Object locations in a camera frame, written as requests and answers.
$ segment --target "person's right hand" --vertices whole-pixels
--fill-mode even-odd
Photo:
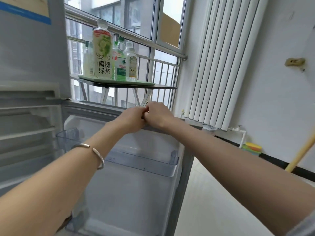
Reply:
[[[149,102],[146,108],[148,108],[148,112],[143,114],[144,119],[155,128],[165,130],[168,123],[176,120],[171,111],[163,103]]]

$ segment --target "sticker on refrigerator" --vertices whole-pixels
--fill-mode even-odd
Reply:
[[[48,0],[0,0],[0,10],[51,24]]]

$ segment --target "white radiator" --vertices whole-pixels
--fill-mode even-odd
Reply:
[[[268,0],[208,0],[185,117],[227,130]]]

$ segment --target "person's left arm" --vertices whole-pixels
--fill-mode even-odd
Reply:
[[[140,130],[143,107],[125,110],[85,143],[67,152],[0,198],[0,235],[54,235],[70,215],[100,165],[93,148],[106,157],[127,133]]]

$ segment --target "bracelet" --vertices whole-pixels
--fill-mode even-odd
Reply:
[[[90,148],[90,145],[85,144],[85,143],[78,143],[78,144],[73,145],[73,147],[72,147],[71,149],[76,148],[76,147]],[[93,152],[100,158],[100,160],[101,160],[101,164],[100,164],[100,166],[97,168],[97,170],[103,169],[105,162],[104,162],[104,159],[103,159],[102,155],[101,155],[95,148],[93,148],[92,151],[93,151]]]

